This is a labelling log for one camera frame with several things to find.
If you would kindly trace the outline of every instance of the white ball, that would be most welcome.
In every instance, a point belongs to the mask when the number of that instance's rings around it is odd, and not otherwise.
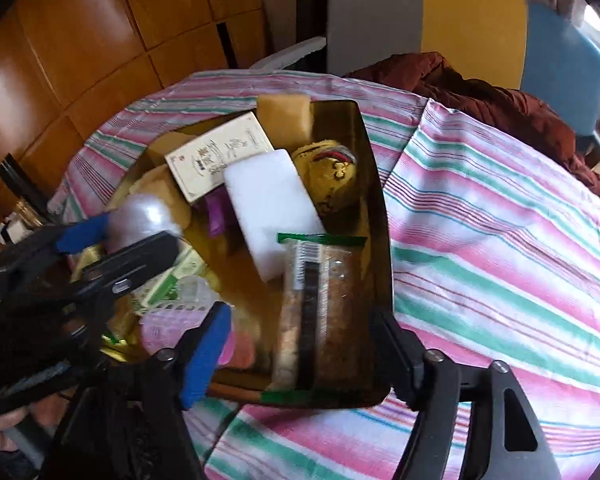
[[[107,249],[119,251],[162,231],[181,236],[167,205],[151,194],[133,194],[109,214]]]

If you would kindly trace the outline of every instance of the brown jacket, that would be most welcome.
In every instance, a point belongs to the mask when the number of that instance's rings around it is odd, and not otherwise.
[[[520,90],[463,79],[437,52],[397,54],[349,77],[381,83],[435,99],[494,126],[565,167],[600,196],[600,175],[576,153],[575,133],[549,106]]]

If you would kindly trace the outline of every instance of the striped tablecloth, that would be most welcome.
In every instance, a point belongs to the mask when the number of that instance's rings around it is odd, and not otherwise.
[[[199,73],[103,124],[51,207],[99,213],[160,133],[254,107],[259,94],[354,99],[373,143],[392,239],[395,315],[457,362],[510,363],[563,478],[600,462],[600,200],[512,137],[417,95],[299,72]],[[445,479],[457,478],[461,405]],[[186,414],[209,478],[391,478],[414,414],[279,410],[205,399]]]

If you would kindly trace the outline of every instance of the barcode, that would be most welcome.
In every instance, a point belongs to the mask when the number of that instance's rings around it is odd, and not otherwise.
[[[320,244],[315,242],[298,242],[294,263],[294,290],[301,290],[304,285],[304,264],[320,263]]]

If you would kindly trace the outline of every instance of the chair backrest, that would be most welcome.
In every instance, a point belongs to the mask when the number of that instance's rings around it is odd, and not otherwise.
[[[327,70],[437,50],[465,78],[522,89],[577,134],[600,113],[600,53],[571,23],[526,0],[328,0]]]

